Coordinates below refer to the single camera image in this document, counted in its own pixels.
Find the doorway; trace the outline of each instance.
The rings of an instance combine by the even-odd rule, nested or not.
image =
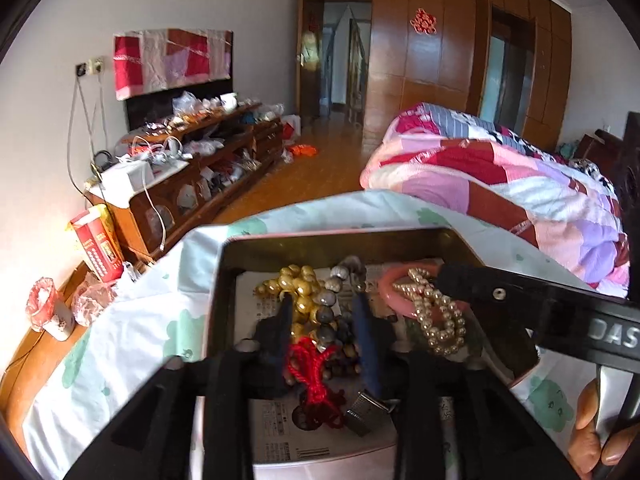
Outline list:
[[[532,22],[492,8],[491,37],[479,117],[521,134],[533,80]]]
[[[372,0],[299,0],[298,113],[362,127]]]

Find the bed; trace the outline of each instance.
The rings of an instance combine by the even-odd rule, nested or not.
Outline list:
[[[390,190],[367,190],[301,203],[244,219],[231,226],[193,230],[119,297],[96,321],[38,393],[23,424],[29,456],[45,480],[59,480],[131,394],[170,355],[199,360],[204,320],[220,247],[238,236],[287,232],[448,226],[459,232],[489,266],[566,285],[583,280],[531,243],[487,222]],[[572,432],[577,397],[595,377],[595,365],[553,352],[513,393],[561,449]],[[549,400],[566,404],[563,416]],[[200,478],[202,435],[194,428],[191,477]],[[262,468],[257,478],[387,479],[394,451],[316,466]]]
[[[588,160],[564,160],[498,124],[421,103],[392,121],[360,183],[505,229],[597,291],[626,296],[620,204]]]

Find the red knotted cord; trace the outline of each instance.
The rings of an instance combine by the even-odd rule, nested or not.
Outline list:
[[[289,349],[289,360],[287,368],[299,383],[306,384],[306,408],[318,408],[326,406],[332,414],[330,417],[323,417],[322,420],[316,417],[319,422],[326,423],[331,428],[341,428],[344,425],[344,415],[337,402],[344,403],[344,398],[332,392],[322,383],[322,364],[338,349],[336,345],[329,346],[324,352],[316,350],[313,341],[309,337],[301,337],[300,340],[292,344]],[[291,359],[298,362],[298,368],[291,365]]]

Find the white wall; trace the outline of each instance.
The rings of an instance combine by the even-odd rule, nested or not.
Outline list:
[[[607,3],[572,12],[572,66],[560,142],[610,126],[622,138],[640,111],[640,50]]]
[[[43,0],[0,64],[0,370],[28,324],[24,303],[40,276],[62,283],[79,263],[64,233],[83,200],[66,176],[66,127],[73,70],[93,56],[113,55],[113,33],[142,28],[217,28],[235,32],[234,80],[247,97],[294,102],[297,0]],[[83,78],[89,108],[97,82]],[[105,74],[110,144],[126,132]],[[76,114],[72,171],[89,176],[88,140]]]

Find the finger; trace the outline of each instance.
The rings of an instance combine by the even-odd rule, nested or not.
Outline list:
[[[581,430],[574,430],[568,455],[574,464],[574,469],[581,475],[589,473],[596,467],[600,460],[600,439],[596,434],[595,422],[591,421]]]
[[[586,427],[598,412],[598,383],[594,379],[587,384],[578,396],[578,405],[575,410],[575,429]]]
[[[574,459],[572,459],[570,456],[568,456],[567,458],[569,459],[569,464],[571,464],[571,467],[573,467],[574,471],[578,473],[580,480],[591,480],[591,471],[589,471],[588,473],[583,473],[582,471],[580,471],[578,465],[574,462]]]
[[[639,432],[640,424],[636,424],[612,436],[602,450],[602,463],[604,465],[616,465]]]

